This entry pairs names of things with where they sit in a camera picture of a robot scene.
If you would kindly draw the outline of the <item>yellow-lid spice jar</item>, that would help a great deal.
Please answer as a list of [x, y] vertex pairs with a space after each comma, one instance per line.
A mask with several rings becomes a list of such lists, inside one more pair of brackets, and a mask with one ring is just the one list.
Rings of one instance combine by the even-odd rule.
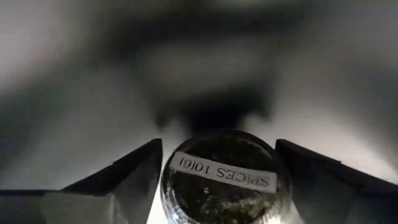
[[285, 224], [291, 195], [279, 154], [238, 130], [187, 139], [170, 155], [160, 181], [169, 224]]

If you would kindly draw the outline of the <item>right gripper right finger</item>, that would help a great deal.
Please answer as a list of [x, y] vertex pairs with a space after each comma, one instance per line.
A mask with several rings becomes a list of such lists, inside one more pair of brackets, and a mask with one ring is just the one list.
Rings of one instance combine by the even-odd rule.
[[286, 224], [398, 224], [398, 185], [285, 139], [275, 149], [292, 181]]

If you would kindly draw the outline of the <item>white plastic bin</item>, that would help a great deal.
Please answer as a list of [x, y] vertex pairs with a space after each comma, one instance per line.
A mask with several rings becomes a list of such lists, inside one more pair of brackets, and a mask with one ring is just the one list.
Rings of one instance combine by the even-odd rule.
[[165, 163], [187, 139], [219, 130], [275, 151], [285, 139], [398, 185], [398, 34], [0, 34], [0, 224], [128, 224], [114, 195], [63, 189], [157, 138], [146, 224], [167, 224]]

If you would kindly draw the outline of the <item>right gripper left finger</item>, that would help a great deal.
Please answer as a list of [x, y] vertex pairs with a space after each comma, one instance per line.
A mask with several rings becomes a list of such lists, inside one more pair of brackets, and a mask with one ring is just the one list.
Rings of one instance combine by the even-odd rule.
[[63, 191], [95, 196], [112, 194], [128, 224], [146, 224], [159, 183], [162, 158], [162, 140], [153, 139]]

